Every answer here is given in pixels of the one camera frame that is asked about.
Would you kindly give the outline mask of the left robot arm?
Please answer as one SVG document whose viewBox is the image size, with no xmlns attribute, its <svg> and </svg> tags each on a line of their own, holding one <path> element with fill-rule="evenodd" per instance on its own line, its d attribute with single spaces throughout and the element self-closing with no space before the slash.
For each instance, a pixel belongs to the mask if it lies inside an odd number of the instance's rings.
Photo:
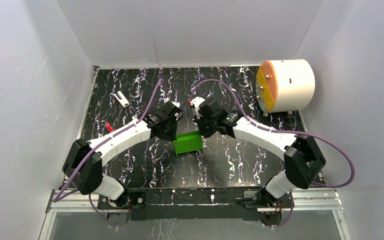
<svg viewBox="0 0 384 240">
<path fill-rule="evenodd" d="M 173 142 L 183 117 L 178 102 L 167 101 L 162 107 L 133 118 L 127 125 L 92 140 L 79 138 L 70 148 L 62 172 L 82 195 L 106 197 L 117 208 L 129 203 L 129 190 L 119 180 L 103 172 L 107 163 L 136 144 L 154 137 Z"/>
</svg>

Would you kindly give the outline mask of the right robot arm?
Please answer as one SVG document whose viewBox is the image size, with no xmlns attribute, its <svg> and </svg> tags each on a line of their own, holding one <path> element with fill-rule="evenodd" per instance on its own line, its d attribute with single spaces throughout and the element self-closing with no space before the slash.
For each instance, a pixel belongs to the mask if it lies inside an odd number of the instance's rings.
<svg viewBox="0 0 384 240">
<path fill-rule="evenodd" d="M 275 207 L 286 193 L 308 189 L 326 165 L 326 159 L 315 139 L 305 134 L 276 133 L 237 110 L 226 111 L 215 99 L 195 97 L 188 102 L 202 137 L 216 132 L 245 140 L 275 154 L 284 162 L 284 170 L 273 176 L 260 189 L 256 199 Z"/>
</svg>

